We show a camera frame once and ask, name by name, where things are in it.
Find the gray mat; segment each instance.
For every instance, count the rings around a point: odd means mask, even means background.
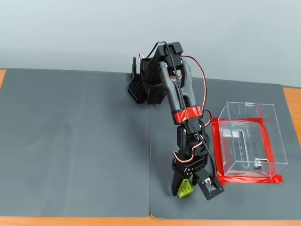
[[[0,215],[146,217],[149,106],[128,74],[6,72],[0,94]]]
[[[203,82],[194,79],[198,103],[203,102]],[[301,219],[301,150],[285,96],[280,85],[239,81],[207,80],[206,109],[218,117],[227,101],[274,104],[288,166],[281,184],[227,183],[225,192],[207,201],[201,189],[183,199],[171,195],[172,159],[176,145],[167,98],[150,108],[150,209],[155,218],[167,219]],[[212,137],[211,127],[206,129]],[[210,140],[211,154],[213,142]]]

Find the orange table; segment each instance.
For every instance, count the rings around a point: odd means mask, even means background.
[[[0,86],[5,75],[4,70],[0,70]],[[296,129],[296,133],[301,142],[301,89],[284,88],[288,108]],[[137,226],[283,226],[299,225],[301,220],[161,220],[151,216],[147,218],[45,218],[45,217],[0,217],[0,226],[98,226],[98,225],[137,225]]]

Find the transparent acrylic box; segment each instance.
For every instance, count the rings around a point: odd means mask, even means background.
[[[227,102],[218,123],[225,176],[271,178],[287,165],[274,105]]]

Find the green object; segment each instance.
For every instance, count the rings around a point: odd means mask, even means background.
[[[178,196],[179,198],[183,198],[189,194],[191,194],[193,192],[193,188],[191,186],[191,184],[189,183],[188,179],[184,179],[181,183],[181,186],[178,190]]]

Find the white wall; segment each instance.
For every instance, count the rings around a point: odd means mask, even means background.
[[[208,78],[301,87],[300,24],[300,0],[0,0],[0,67],[130,72],[166,40]]]

